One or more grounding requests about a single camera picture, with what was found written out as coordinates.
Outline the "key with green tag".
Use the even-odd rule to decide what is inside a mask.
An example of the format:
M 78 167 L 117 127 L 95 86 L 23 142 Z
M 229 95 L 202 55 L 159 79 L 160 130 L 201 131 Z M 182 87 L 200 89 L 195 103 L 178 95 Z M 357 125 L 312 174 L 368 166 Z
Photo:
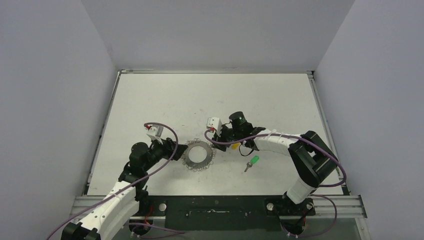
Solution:
M 260 157 L 259 156 L 257 156 L 257 155 L 255 155 L 255 156 L 253 156 L 252 158 L 251 158 L 251 160 L 250 161 L 248 161 L 247 163 L 246 163 L 246 167 L 245 167 L 245 169 L 244 169 L 244 172 L 246 173 L 254 164 L 256 164 L 257 163 L 257 161 L 260 159 Z

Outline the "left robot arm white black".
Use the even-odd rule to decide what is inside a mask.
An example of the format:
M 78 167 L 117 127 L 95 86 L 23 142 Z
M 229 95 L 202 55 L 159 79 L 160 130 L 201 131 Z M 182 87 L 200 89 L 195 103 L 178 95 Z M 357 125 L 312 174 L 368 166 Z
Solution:
M 146 183 L 148 171 L 162 159 L 178 161 L 188 149 L 171 138 L 154 139 L 150 145 L 135 143 L 129 161 L 106 197 L 77 223 L 69 222 L 62 230 L 62 240 L 111 240 L 133 215 L 152 210 Z

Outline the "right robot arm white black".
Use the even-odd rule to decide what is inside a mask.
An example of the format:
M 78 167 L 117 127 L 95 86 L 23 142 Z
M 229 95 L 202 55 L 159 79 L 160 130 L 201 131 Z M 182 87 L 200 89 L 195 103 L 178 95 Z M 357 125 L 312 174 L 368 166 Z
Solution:
M 252 151 L 268 151 L 290 157 L 298 179 L 282 199 L 273 204 L 273 210 L 283 216 L 310 214 L 313 210 L 310 195 L 316 189 L 325 187 L 324 180 L 340 166 L 320 136 L 312 130 L 290 135 L 253 126 L 241 111 L 232 113 L 229 123 L 230 127 L 218 117 L 207 120 L 206 128 L 213 133 L 209 139 L 213 148 L 224 152 L 230 145 L 240 143 Z

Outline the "metal disc with key rings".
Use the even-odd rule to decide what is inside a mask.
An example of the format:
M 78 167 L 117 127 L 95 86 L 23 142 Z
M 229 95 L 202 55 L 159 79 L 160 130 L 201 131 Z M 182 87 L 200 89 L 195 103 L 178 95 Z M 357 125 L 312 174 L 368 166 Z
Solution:
M 211 144 L 194 138 L 187 142 L 182 161 L 189 170 L 199 172 L 208 169 L 214 163 L 215 156 L 216 149 Z

